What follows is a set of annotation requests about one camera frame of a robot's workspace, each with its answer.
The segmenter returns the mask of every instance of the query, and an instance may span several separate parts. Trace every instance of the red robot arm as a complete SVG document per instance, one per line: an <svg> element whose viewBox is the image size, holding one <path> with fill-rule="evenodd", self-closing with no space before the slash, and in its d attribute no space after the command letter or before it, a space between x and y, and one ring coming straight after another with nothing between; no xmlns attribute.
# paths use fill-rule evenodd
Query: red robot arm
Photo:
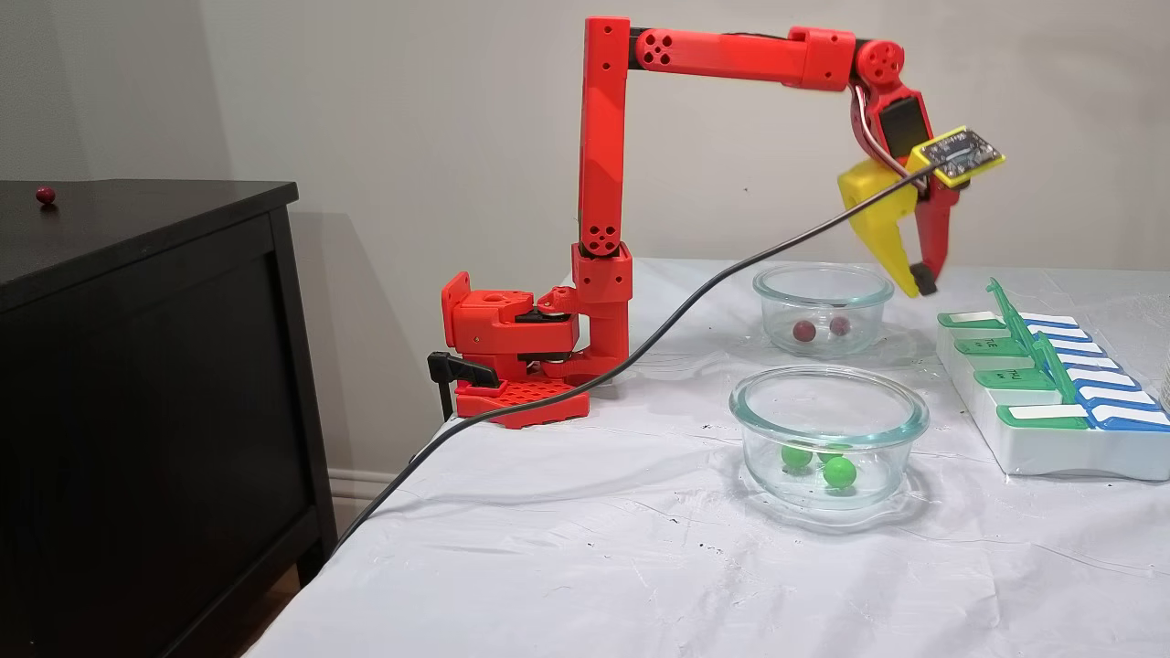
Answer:
<svg viewBox="0 0 1170 658"><path fill-rule="evenodd" d="M572 287L536 300L516 290L472 290L460 273L442 292L447 344L487 365L497 389L461 383L459 416L549 397L607 372L629 355L627 304L633 259L621 241L626 77L631 70L778 82L799 89L865 96L855 105L854 132L879 160L906 162L910 148L932 132L922 95L902 84L904 53L889 41L859 41L852 33L794 27L786 39L632 28L629 19L596 16L585 23L581 98L579 239L572 246ZM947 256L947 222L957 192L923 186L917 213L924 265L923 293L932 292ZM590 318L590 344L574 351L578 317ZM589 412L585 393L524 413L509 427Z"/></svg>

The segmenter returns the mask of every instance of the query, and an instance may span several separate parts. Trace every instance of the green lid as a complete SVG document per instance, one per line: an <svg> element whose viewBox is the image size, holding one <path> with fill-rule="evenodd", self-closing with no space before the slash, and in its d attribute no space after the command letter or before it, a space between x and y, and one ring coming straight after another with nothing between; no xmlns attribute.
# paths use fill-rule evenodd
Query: green lid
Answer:
<svg viewBox="0 0 1170 658"><path fill-rule="evenodd" d="M1060 391L1060 399L1065 404L1075 403L1076 386L1068 376L1068 371L1065 370L1065 364L1060 363L1060 357L1057 356L1057 348L1052 347L1052 341L1048 340L1048 336L1044 333L1037 334L1035 342L1032 345L1035 351L1035 356L1032 357L1033 361L1037 362L1037 365L1042 363L1048 364L1048 375L1052 376L1057 390Z"/></svg>
<svg viewBox="0 0 1170 658"><path fill-rule="evenodd" d="M976 370L975 381L987 389L1011 391L1055 391L1057 385L1039 368Z"/></svg>
<svg viewBox="0 0 1170 658"><path fill-rule="evenodd" d="M948 329L1003 329L1005 324L998 320L965 320L956 321L951 316L962 315L959 313L940 313L938 324Z"/></svg>
<svg viewBox="0 0 1170 658"><path fill-rule="evenodd" d="M955 349L968 356L1032 356L1012 338L959 338L955 341Z"/></svg>
<svg viewBox="0 0 1170 658"><path fill-rule="evenodd" d="M1042 430L1088 430L1089 425L1083 418L1060 417L1060 418L1016 418L1010 411L1011 407L1002 404L996 407L996 416L1010 427L1035 427Z"/></svg>
<svg viewBox="0 0 1170 658"><path fill-rule="evenodd" d="M1032 333L1027 329L1027 323L1020 317L1019 311L1012 306L1012 302L1007 300L1007 294L1004 293L1004 287L996 281L996 277L991 277L991 283L987 283L987 292L996 296L996 302L999 303L999 314L1004 316L1004 324L1007 324L1007 330L1012 333L1012 337L1019 341L1020 345L1030 347L1032 344Z"/></svg>

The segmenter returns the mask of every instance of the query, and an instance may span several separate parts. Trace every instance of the dresser top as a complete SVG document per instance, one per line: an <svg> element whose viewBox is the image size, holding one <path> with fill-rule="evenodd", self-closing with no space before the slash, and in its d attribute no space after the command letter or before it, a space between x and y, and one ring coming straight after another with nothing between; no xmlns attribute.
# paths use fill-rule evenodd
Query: dresser top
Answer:
<svg viewBox="0 0 1170 658"><path fill-rule="evenodd" d="M296 199L295 183L0 180L0 313Z"/></svg>

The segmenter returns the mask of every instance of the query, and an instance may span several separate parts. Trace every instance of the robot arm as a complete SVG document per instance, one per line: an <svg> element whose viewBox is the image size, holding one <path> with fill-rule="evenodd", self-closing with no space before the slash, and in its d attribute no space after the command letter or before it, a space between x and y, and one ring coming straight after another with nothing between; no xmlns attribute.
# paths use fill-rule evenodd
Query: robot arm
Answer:
<svg viewBox="0 0 1170 658"><path fill-rule="evenodd" d="M589 19L578 206L583 252L594 258L618 254L629 70L759 80L820 91L852 88L852 123L859 144L870 158L904 176L910 149L934 137L922 94L902 83L904 63L906 52L897 43L858 40L849 32L793 27L783 39L636 28L624 18ZM896 224L882 224L880 245L866 240L911 296L935 292L934 281L947 260L950 206L958 201L957 191L936 180L921 183L918 190L915 213L922 263L901 262L906 258ZM895 242L901 259L887 255Z"/></svg>
<svg viewBox="0 0 1170 658"><path fill-rule="evenodd" d="M572 246L573 286L539 299L519 290L473 290L467 273L442 290L447 344L466 361L490 369L498 386L462 381L460 416L511 406L569 390L611 371L629 355L627 303L633 259L621 241L626 78L631 70L778 82L799 89L854 92L853 131L872 159L839 183L855 205L904 177L917 145L932 137L922 95L901 82L904 53L890 41L796 27L786 39L759 34L708 34L634 28L629 19L591 18L585 25L581 100L579 238ZM954 189L920 181L853 220L862 241L910 296L934 292L947 258ZM915 211L923 263L907 263L897 219ZM590 318L590 344L574 350L578 318ZM587 393L502 417L509 427L589 412Z"/></svg>

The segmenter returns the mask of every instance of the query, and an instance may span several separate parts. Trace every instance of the wall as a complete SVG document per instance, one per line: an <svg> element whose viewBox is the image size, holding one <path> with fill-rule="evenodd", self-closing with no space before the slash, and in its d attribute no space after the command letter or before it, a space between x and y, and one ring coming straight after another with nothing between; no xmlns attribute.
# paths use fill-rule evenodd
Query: wall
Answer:
<svg viewBox="0 0 1170 658"><path fill-rule="evenodd" d="M541 294L567 270L589 14L894 39L935 128L1009 153L957 208L951 262L1170 267L1161 0L13 1L36 36L5 46L0 173L298 181L329 460L358 479L438 425L424 357L452 275ZM847 117L845 95L634 74L628 244L735 258L838 212L835 176L862 157ZM848 231L796 255L867 258Z"/></svg>

